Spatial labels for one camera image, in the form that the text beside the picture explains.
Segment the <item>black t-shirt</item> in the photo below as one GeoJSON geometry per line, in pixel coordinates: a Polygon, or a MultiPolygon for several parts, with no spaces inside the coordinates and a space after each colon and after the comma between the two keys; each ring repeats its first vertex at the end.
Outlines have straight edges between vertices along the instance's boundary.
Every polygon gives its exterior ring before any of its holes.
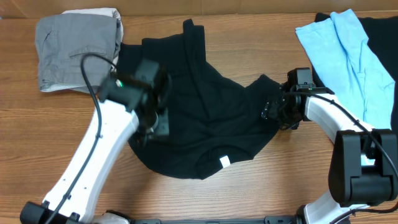
{"type": "Polygon", "coordinates": [[[249,86],[223,77],[206,61],[203,26],[188,19],[181,34],[122,44],[118,68],[132,74],[143,59],[165,66],[172,79],[168,137],[143,146],[129,140],[149,169],[179,179],[205,179],[222,169],[222,158],[251,160],[276,135],[277,121],[262,118],[261,112],[280,93],[280,85],[265,75],[249,86]]]}

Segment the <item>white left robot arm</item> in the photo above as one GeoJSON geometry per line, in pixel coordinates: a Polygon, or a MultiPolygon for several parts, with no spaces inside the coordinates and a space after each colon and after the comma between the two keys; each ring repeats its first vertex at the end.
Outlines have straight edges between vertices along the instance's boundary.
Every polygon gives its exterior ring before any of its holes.
{"type": "Polygon", "coordinates": [[[133,75],[103,80],[90,125],[68,167],[42,203],[25,204],[21,223],[132,223],[112,210],[96,217],[98,198],[125,143],[143,149],[150,140],[169,136],[165,103],[171,88],[167,70],[146,59],[133,75]]]}

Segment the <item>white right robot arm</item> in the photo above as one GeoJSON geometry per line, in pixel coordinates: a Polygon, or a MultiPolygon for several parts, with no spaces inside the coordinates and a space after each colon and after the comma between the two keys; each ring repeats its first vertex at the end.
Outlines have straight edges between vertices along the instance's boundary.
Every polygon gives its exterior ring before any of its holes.
{"type": "Polygon", "coordinates": [[[376,129],[345,109],[328,88],[283,90],[270,98],[262,118],[281,130],[313,121],[333,143],[328,190],[302,205],[286,223],[349,223],[358,212],[392,213],[396,206],[377,206],[397,198],[397,138],[390,129],[376,129]]]}

